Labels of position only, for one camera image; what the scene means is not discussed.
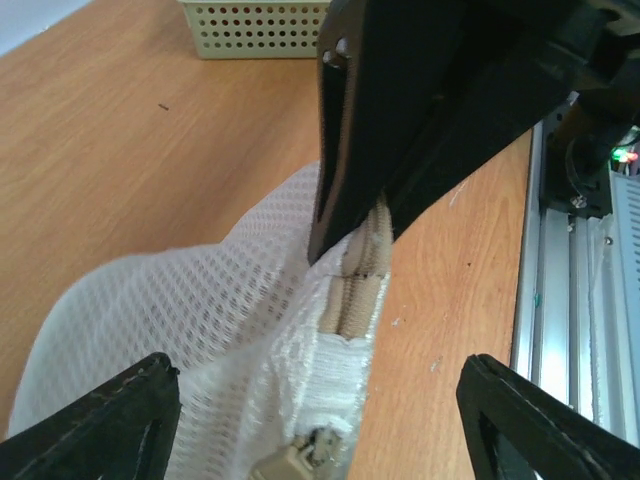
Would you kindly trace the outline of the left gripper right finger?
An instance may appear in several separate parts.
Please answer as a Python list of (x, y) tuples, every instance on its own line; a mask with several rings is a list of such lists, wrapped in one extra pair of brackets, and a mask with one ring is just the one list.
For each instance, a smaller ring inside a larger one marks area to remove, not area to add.
[(456, 389), (477, 479), (637, 479), (639, 449), (488, 354), (469, 356)]

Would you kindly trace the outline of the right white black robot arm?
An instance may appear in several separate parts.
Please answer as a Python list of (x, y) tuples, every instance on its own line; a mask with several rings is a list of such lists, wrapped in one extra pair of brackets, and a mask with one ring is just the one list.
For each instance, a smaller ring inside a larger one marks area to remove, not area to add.
[(402, 235), (549, 117), (543, 202), (604, 216), (601, 174), (639, 139), (635, 1), (334, 1), (317, 65), (310, 262), (381, 199)]

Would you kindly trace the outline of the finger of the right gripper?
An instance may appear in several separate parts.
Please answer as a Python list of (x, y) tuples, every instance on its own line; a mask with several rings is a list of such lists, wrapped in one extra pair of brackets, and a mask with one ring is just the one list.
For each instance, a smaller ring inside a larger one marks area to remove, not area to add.
[(393, 238), (562, 104), (571, 91), (545, 75), (474, 84), (461, 103), (445, 111), (441, 123), (416, 142), (400, 178), (388, 187)]
[(333, 1), (317, 40), (315, 263), (368, 215), (437, 104), (465, 1)]

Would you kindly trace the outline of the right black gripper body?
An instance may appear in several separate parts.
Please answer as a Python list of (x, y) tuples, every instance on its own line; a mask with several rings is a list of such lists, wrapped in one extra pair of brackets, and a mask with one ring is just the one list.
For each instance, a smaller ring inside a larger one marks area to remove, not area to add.
[(570, 92), (639, 115), (636, 1), (452, 1), (452, 130), (527, 130)]

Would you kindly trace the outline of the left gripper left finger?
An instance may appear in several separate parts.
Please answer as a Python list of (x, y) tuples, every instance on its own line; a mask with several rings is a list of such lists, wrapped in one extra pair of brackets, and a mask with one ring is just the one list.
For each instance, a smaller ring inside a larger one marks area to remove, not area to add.
[(179, 371), (155, 352), (1, 443), (3, 479), (162, 479), (180, 417)]

